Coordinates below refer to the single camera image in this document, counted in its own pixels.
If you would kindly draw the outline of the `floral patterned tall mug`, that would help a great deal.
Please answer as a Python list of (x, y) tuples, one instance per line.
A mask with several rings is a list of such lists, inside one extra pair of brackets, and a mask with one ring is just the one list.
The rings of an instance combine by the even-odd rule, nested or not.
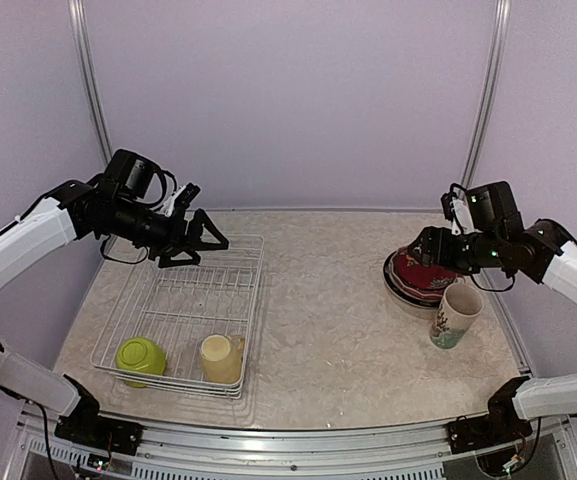
[(438, 348), (454, 348), (479, 318), (483, 300), (478, 290), (459, 281), (448, 286), (429, 330), (430, 341)]

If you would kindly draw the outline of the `lime green bowl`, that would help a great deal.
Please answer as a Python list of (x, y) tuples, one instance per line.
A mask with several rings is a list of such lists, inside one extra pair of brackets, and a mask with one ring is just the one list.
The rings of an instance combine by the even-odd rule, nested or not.
[(123, 342), (115, 362), (121, 370), (142, 374), (162, 375), (166, 369), (165, 352), (145, 337), (132, 337)]

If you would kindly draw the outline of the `yellow mug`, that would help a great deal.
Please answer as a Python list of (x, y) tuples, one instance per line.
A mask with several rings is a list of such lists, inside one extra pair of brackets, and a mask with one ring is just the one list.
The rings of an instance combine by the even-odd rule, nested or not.
[(243, 335), (206, 337), (199, 348), (204, 379), (224, 385), (237, 383), (241, 378), (245, 343)]

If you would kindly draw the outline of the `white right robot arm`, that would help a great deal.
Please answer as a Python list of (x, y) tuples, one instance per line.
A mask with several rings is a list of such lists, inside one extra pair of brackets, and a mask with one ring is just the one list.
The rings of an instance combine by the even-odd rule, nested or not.
[[(464, 276), (487, 269), (522, 274), (577, 308), (577, 239), (553, 219), (526, 226), (508, 182), (470, 189), (452, 184), (441, 203), (450, 224), (421, 230), (408, 247), (418, 263)], [(577, 416), (577, 373), (517, 377), (489, 399), (479, 433), (499, 444), (519, 421), (560, 415)]]

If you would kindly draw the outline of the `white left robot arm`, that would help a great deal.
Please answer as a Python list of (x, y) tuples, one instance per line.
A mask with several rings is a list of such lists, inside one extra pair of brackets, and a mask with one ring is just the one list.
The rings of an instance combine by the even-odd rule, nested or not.
[[(201, 252), (229, 247), (207, 213), (185, 218), (200, 189), (138, 153), (118, 149), (87, 182), (68, 180), (44, 193), (0, 230), (0, 291), (54, 251), (92, 234), (128, 240), (161, 269), (197, 265)], [(99, 403), (76, 380), (10, 350), (0, 341), (0, 388), (51, 410), (89, 445), (108, 424)]]

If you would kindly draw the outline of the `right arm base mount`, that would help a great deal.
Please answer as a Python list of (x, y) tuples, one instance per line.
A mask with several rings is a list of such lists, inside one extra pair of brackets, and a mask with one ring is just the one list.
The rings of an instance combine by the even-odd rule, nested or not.
[(518, 388), (528, 380), (528, 376), (520, 376), (507, 381), (490, 397), (485, 414), (461, 416), (449, 422), (445, 429), (451, 453), (490, 448), (530, 437), (531, 423), (519, 418), (512, 402)]

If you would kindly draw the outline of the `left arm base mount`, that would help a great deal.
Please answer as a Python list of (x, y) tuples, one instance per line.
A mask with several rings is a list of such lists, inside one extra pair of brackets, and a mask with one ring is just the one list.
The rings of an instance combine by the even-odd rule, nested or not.
[(72, 377), (65, 375), (64, 378), (75, 387), (79, 400), (69, 415), (59, 417), (55, 436), (109, 454), (135, 456), (144, 427), (137, 422), (101, 415), (99, 401)]

